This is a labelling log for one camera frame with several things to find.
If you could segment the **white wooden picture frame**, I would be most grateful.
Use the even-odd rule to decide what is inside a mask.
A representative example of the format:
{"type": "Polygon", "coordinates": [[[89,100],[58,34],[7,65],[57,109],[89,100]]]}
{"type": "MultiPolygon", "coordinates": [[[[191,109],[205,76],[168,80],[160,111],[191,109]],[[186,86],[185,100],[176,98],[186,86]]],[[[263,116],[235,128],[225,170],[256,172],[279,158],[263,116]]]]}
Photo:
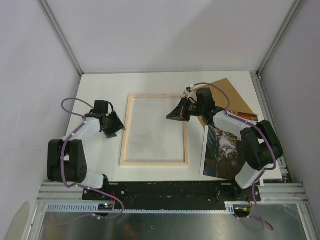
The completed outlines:
{"type": "Polygon", "coordinates": [[[187,124],[166,119],[182,97],[177,93],[128,96],[121,167],[188,166],[187,124]]]}

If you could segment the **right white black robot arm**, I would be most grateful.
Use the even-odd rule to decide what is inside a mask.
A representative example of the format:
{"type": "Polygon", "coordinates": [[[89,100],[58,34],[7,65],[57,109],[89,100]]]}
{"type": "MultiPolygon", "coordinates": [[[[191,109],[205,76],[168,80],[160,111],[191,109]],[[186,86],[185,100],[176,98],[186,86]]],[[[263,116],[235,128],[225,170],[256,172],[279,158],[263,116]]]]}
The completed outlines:
{"type": "Polygon", "coordinates": [[[228,107],[216,105],[210,88],[185,89],[177,107],[167,120],[189,122],[191,117],[201,117],[204,124],[232,134],[240,139],[245,163],[235,176],[236,185],[230,188],[231,196],[242,201],[266,171],[277,167],[277,160],[284,154],[272,124],[267,120],[252,121],[231,113],[228,107]]]}

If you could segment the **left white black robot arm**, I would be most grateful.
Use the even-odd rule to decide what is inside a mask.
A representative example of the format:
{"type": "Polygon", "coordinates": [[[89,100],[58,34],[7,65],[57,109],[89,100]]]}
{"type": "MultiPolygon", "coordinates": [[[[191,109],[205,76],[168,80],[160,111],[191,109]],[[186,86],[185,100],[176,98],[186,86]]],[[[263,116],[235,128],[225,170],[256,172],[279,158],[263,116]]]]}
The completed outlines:
{"type": "Polygon", "coordinates": [[[80,125],[63,138],[52,139],[48,143],[47,178],[68,188],[81,186],[93,189],[98,199],[105,200],[111,193],[108,177],[88,168],[85,145],[98,133],[111,139],[126,128],[111,102],[95,100],[94,105],[90,105],[77,98],[74,100],[89,106],[90,111],[85,115],[71,111],[70,114],[81,117],[80,125]]]}

